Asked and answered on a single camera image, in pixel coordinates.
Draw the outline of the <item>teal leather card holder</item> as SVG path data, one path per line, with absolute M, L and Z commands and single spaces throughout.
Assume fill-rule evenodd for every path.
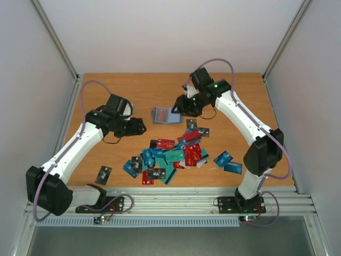
M 181 124 L 183 117 L 171 112 L 171 108 L 155 107 L 152 112 L 152 121 L 155 124 Z

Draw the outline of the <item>red gold VIP card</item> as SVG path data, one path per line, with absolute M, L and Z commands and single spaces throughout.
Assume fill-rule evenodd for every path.
M 199 144 L 187 145 L 183 147 L 186 166 L 197 166 L 203 160 L 201 147 Z

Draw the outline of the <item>black card near right arm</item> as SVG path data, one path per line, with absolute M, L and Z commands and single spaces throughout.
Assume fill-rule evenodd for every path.
M 197 127 L 196 130 L 200 133 L 202 137 L 209 137 L 210 134 L 209 128 Z

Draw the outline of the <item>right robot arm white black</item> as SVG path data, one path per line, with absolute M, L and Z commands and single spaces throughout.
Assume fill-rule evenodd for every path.
M 246 173 L 234 192 L 234 204 L 239 212 L 248 211 L 259 197 L 263 179 L 282 159 L 283 132 L 265 125 L 246 107 L 226 80 L 214 81 L 206 68 L 195 70 L 190 74 L 190 80 L 195 92 L 191 93 L 184 86 L 185 94 L 176 99 L 172 112 L 197 117 L 205 106 L 212 105 L 242 134 L 249 149 L 243 157 Z

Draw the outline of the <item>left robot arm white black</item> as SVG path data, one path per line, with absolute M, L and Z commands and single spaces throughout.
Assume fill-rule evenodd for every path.
M 78 189 L 67 186 L 73 171 L 87 153 L 106 135 L 118 139 L 142 135 L 147 128 L 141 118 L 132 117 L 130 101 L 111 94 L 107 103 L 89 111 L 71 139 L 41 167 L 31 166 L 26 172 L 28 201 L 33 204 L 36 221 L 38 207 L 49 214 L 62 215 L 70 207 L 83 206 L 102 212 L 108 206 L 107 193 L 96 185 Z

